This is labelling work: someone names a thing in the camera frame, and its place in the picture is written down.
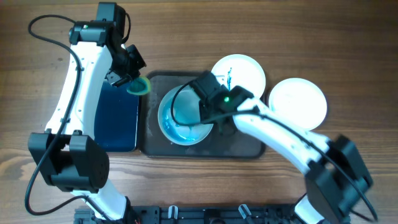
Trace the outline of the green yellow sponge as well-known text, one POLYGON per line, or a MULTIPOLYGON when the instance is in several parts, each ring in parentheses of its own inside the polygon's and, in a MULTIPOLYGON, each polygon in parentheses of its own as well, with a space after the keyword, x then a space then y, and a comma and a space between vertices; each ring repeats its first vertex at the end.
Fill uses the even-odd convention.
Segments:
POLYGON ((150 80, 147 77, 138 77, 132 81, 126 91, 131 95, 146 95, 151 91, 150 80))

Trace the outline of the white plate with blue streak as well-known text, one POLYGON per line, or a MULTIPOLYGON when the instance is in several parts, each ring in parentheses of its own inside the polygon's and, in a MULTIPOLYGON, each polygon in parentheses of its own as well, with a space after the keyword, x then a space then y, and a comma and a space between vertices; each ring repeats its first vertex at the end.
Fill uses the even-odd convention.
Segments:
POLYGON ((175 144, 190 146, 204 140, 213 128, 213 124, 200 122, 199 102, 196 93, 186 86, 181 90, 173 106, 174 118, 171 115, 171 104, 176 92, 182 86, 171 89, 159 105, 157 117, 160 130, 164 136, 175 144))

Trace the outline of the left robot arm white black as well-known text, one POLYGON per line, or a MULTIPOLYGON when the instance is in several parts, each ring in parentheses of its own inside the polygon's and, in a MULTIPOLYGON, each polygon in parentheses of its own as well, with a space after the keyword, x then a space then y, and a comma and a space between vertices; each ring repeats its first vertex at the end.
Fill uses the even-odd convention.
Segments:
POLYGON ((109 157, 95 140, 95 118, 104 81, 130 95, 150 92, 135 46, 126 47, 130 19, 76 21, 66 49, 71 55, 56 110, 43 133, 33 133, 29 151, 34 175, 90 206, 99 222, 139 223, 127 197, 109 179, 109 157))

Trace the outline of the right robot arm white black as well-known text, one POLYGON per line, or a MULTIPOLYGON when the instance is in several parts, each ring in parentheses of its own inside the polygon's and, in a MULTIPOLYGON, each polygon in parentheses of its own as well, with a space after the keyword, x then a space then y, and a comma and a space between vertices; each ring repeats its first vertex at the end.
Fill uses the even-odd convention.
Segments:
POLYGON ((232 118, 248 134, 289 160, 305 177, 306 194, 294 207, 304 223, 348 223, 354 206, 362 200, 378 215, 365 193, 373 180, 355 144, 345 136, 335 141, 305 131, 275 115, 260 99, 236 86, 196 87, 202 123, 232 118))

